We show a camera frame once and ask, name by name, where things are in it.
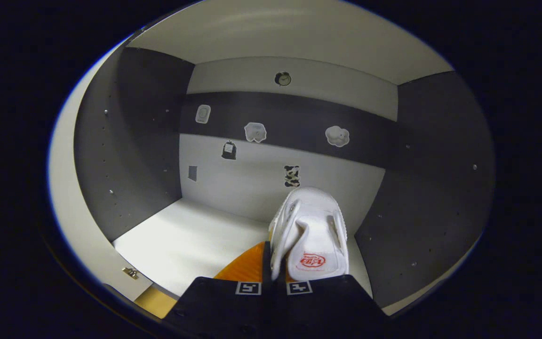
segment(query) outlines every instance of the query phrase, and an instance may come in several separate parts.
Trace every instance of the red logo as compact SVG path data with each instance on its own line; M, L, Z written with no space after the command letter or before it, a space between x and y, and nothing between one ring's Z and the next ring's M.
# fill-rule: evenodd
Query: red logo
M320 255L305 253L303 259L301 259L301 264L307 267L319 267L325 264L325 258Z

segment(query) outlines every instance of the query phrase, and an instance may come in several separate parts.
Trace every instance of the cloud sticker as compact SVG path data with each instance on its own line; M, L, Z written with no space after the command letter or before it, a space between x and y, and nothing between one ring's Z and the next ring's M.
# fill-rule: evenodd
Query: cloud sticker
M259 122L248 122L248 125L244 126L246 131L246 140L262 142L267 139L267 130L265 126Z
M350 141L349 133L340 126L332 126L325 130L325 137L330 145L342 147Z

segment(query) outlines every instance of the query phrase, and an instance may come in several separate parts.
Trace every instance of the metal latch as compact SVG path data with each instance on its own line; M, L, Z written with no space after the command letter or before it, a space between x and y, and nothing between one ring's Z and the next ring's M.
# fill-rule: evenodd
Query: metal latch
M137 276L137 273L139 273L138 270L136 270L135 268L128 268L128 267L125 267L122 269L122 272L125 272L127 273L127 275L129 275L129 277L133 278L133 279L137 279L139 278Z

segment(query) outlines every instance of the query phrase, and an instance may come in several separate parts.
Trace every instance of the white sneaker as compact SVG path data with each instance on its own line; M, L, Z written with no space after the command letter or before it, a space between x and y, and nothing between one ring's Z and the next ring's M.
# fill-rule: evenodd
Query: white sneaker
M271 221L269 231L273 281L288 251L286 268L296 281L348 274L344 217L328 193L314 187L294 189Z

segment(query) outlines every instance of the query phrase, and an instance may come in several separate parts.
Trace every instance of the black background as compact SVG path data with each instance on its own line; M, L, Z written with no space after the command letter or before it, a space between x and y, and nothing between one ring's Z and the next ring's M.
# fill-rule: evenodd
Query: black background
M96 60L187 2L0 3L0 337L149 337L60 268L41 233L49 138ZM495 202L477 249L393 335L542 337L542 1L365 4L426 41L473 89L493 133Z

